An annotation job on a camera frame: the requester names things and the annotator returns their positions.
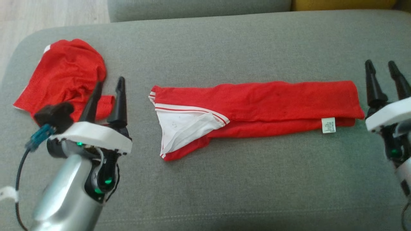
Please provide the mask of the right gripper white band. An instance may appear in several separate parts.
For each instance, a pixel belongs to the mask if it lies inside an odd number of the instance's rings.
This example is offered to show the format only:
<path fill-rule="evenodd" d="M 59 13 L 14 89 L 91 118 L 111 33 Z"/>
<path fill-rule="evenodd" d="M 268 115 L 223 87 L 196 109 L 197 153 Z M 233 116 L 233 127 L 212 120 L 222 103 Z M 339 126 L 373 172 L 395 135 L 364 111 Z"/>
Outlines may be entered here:
<path fill-rule="evenodd" d="M 368 106 L 373 109 L 382 107 L 366 118 L 366 128 L 370 133 L 377 133 L 383 139 L 386 158 L 395 166 L 399 166 L 410 158 L 410 84 L 396 63 L 389 61 L 389 73 L 395 82 L 399 101 L 386 105 L 388 97 L 376 79 L 373 62 L 366 60 L 364 67 Z"/>

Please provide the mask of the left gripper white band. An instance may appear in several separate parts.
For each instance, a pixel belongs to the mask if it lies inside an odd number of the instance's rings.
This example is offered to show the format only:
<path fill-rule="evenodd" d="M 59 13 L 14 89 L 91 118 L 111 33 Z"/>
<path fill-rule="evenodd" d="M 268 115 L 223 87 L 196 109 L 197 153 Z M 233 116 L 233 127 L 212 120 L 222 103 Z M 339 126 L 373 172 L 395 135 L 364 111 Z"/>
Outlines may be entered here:
<path fill-rule="evenodd" d="M 132 139 L 126 128 L 127 94 L 125 78 L 122 76 L 118 78 L 115 103 L 107 118 L 110 126 L 121 129 L 92 124 L 96 121 L 102 88 L 103 82 L 97 82 L 79 117 L 79 122 L 64 133 L 52 135 L 48 139 L 48 152 L 52 157 L 59 159 L 78 155 L 90 163 L 91 169 L 86 173 L 83 188 L 96 201 L 106 203 L 119 184 L 118 159 L 132 152 Z"/>

